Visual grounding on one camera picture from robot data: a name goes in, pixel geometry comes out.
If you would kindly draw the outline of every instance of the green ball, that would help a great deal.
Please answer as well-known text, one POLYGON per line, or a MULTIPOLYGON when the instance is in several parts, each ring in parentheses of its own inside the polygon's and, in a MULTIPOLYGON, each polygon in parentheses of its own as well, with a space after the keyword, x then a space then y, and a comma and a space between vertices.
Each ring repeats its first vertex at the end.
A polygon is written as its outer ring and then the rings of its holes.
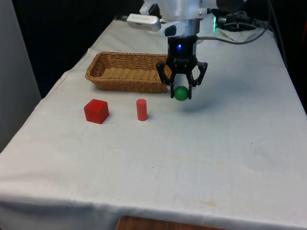
POLYGON ((185 101, 189 97, 189 90, 184 86, 175 89, 175 98, 178 101, 185 101))

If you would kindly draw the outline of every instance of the red cylinder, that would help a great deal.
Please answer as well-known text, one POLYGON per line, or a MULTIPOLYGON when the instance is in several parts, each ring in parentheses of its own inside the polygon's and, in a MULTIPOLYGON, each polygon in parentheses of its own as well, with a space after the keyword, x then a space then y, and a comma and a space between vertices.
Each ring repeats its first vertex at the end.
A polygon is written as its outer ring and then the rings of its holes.
POLYGON ((145 99, 138 99, 136 101, 136 108, 138 111, 138 120, 139 121, 146 121, 147 116, 147 104, 145 99))

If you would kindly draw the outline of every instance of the gray wall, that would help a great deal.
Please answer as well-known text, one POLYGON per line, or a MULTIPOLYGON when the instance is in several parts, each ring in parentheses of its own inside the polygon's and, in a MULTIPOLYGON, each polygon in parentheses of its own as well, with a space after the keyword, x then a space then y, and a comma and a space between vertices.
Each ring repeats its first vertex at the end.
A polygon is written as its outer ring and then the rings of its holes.
POLYGON ((0 0, 0 152, 40 100, 11 0, 0 0))

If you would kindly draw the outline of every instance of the cable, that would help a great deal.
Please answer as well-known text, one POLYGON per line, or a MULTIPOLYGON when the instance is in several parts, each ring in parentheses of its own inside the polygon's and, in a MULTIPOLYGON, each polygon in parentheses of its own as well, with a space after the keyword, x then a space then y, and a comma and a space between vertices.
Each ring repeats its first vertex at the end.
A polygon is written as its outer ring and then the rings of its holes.
POLYGON ((252 25, 252 24, 248 24, 248 23, 227 23, 227 24, 224 24, 225 26, 228 26, 228 25, 246 25, 246 26, 250 26, 250 27, 253 27, 255 29, 258 29, 259 27, 258 26, 255 26, 255 25, 252 25))
POLYGON ((279 25, 278 25, 278 22, 277 22, 275 10, 274 10, 273 5, 272 5, 272 3, 271 3, 270 0, 268 0, 268 5, 269 5, 269 8, 270 8, 270 11, 272 12, 273 19, 274 19, 274 22, 275 22, 275 25, 276 25, 277 34, 278 34, 280 46, 281 46, 281 49, 282 49, 282 55, 283 55, 284 65, 285 65, 286 68, 288 69, 288 62, 287 62, 286 52, 285 52, 284 45, 283 45, 282 34, 281 34, 281 32, 280 32, 280 29, 279 29, 279 25))
POLYGON ((245 41, 245 42, 232 42, 232 41, 228 41, 228 40, 221 39, 221 38, 218 38, 218 37, 199 37, 199 39, 201 39, 201 40, 217 40, 217 41, 220 41, 220 42, 225 42, 225 43, 229 43, 229 44, 233 44, 233 45, 245 45, 245 44, 248 44, 248 43, 256 41, 258 38, 260 38, 262 35, 264 35, 264 33, 270 27, 270 21, 271 21, 271 7, 270 7, 271 2, 270 2, 270 0, 267 0, 267 3, 268 3, 269 20, 267 22, 266 28, 264 28, 262 30, 262 32, 257 37, 255 37, 253 39, 250 39, 248 41, 245 41))
POLYGON ((237 29, 239 29, 239 23, 238 23, 238 21, 236 20, 235 13, 232 12, 231 14, 232 14, 232 17, 233 17, 234 21, 236 22, 236 27, 237 27, 237 29))
MULTIPOLYGON (((237 24, 237 23, 227 23, 227 24, 224 24, 224 25, 235 25, 235 24, 237 24)), ((261 27, 259 27, 259 26, 255 26, 255 25, 252 25, 252 24, 248 24, 248 23, 238 23, 239 25, 246 25, 246 26, 250 26, 250 27, 252 27, 252 28, 255 28, 255 29, 260 29, 261 27)), ((273 33, 273 37, 274 37, 274 39, 275 39, 275 41, 276 41, 276 34, 275 34, 275 31, 273 30, 273 27, 270 25, 269 26, 269 28, 270 28, 270 30, 271 30, 271 32, 273 33)))

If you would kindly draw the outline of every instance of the wicker basket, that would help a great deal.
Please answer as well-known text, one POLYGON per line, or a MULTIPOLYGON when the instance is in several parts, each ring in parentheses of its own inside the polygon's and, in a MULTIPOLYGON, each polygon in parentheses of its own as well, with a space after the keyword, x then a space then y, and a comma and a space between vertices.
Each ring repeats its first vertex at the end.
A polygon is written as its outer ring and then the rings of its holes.
MULTIPOLYGON (((102 52, 97 54, 85 77, 101 90, 163 93, 156 64, 167 55, 102 52)), ((167 76, 171 70, 165 69, 167 76)))

